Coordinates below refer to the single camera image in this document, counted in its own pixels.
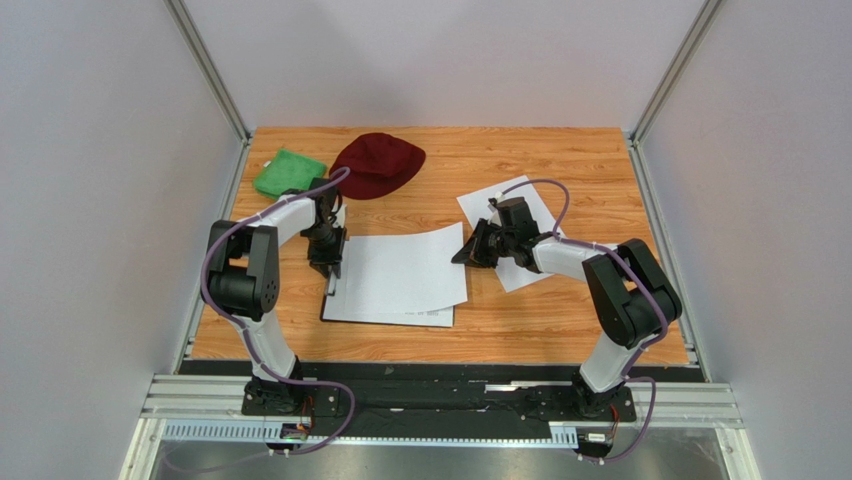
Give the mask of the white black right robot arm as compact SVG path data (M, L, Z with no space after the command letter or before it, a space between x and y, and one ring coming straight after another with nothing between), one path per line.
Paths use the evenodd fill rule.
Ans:
M582 417L603 413L642 353L665 338L681 317L679 294L642 240L607 246L568 239L541 231L521 197L489 203L491 217L477 222L453 263L494 269L500 259L510 258L535 274L584 282L602 333L572 376L568 402Z

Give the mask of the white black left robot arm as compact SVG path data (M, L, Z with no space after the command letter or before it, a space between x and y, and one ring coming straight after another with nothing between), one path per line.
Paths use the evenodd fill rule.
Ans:
M218 220L209 231L201 295L237 330L252 363L244 412L291 415L307 403L308 383L277 319L280 247L307 240L309 266L330 283L341 276L346 229L337 183L316 178L308 190L287 190L267 209L240 221Z

